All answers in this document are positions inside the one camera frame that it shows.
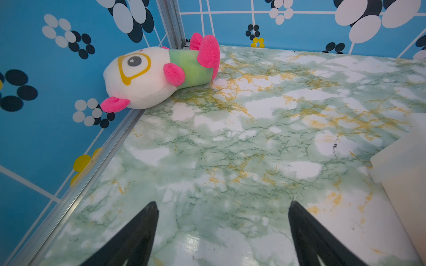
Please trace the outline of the left aluminium corner post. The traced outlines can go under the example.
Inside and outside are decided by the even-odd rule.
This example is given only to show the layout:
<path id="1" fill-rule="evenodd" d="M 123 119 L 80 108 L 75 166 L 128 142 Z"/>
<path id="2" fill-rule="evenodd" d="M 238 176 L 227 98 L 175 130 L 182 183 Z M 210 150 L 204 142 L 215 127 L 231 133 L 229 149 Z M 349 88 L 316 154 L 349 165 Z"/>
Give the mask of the left aluminium corner post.
<path id="1" fill-rule="evenodd" d="M 171 49 L 184 49 L 186 45 L 183 22 L 177 0 L 156 0 Z"/>

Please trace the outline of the left white plastic bin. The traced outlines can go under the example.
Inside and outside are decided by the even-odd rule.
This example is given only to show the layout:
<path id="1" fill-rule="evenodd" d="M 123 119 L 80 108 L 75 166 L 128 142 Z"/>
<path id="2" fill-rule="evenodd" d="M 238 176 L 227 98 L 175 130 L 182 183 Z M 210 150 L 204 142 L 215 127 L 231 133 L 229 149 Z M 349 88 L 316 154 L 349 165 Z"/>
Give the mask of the left white plastic bin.
<path id="1" fill-rule="evenodd" d="M 413 113 L 409 133 L 371 157 L 382 184 L 423 263 L 426 262 L 426 115 Z"/>

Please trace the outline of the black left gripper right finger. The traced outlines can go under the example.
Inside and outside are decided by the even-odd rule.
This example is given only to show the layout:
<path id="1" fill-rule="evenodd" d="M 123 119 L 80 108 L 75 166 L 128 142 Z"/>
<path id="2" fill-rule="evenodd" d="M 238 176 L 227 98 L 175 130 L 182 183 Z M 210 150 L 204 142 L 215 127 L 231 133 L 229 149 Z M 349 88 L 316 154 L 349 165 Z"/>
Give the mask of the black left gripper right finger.
<path id="1" fill-rule="evenodd" d="M 288 211 L 292 238 L 301 266 L 366 266 L 297 201 Z"/>

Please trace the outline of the left aluminium floor rail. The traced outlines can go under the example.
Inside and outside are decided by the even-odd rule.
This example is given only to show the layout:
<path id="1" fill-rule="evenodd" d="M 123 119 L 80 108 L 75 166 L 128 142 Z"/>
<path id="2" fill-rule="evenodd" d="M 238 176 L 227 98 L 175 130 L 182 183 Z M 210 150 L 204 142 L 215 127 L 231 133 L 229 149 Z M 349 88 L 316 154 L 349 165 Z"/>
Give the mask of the left aluminium floor rail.
<path id="1" fill-rule="evenodd" d="M 76 181 L 71 183 L 71 178 L 76 173 L 72 170 L 54 195 L 47 194 L 40 187 L 31 185 L 23 177 L 3 166 L 1 167 L 2 174 L 49 199 L 30 229 L 24 234 L 6 261 L 2 263 L 4 266 L 37 266 L 40 264 L 62 232 L 70 216 L 108 166 L 143 114 L 144 110 L 129 111 L 103 146 L 94 153 L 89 164 L 83 169 Z"/>

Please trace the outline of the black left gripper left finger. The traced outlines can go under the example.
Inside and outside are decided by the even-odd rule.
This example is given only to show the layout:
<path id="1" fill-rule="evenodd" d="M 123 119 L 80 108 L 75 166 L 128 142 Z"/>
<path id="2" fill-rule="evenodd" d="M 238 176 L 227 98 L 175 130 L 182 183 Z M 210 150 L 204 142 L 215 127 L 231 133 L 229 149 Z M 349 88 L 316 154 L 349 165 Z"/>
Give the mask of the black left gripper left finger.
<path id="1" fill-rule="evenodd" d="M 156 202 L 146 205 L 83 266 L 146 266 L 159 219 Z"/>

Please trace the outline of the plush fish toy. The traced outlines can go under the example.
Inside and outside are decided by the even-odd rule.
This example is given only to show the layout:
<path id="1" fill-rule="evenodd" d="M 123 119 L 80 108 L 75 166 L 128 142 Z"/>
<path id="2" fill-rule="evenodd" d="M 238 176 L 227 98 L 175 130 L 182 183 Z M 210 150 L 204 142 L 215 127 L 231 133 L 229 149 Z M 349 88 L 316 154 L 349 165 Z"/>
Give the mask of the plush fish toy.
<path id="1" fill-rule="evenodd" d="M 149 47 L 115 58 L 103 77 L 107 113 L 125 108 L 148 109 L 180 89 L 212 82 L 220 65 L 220 46 L 213 35 L 193 34 L 189 49 Z"/>

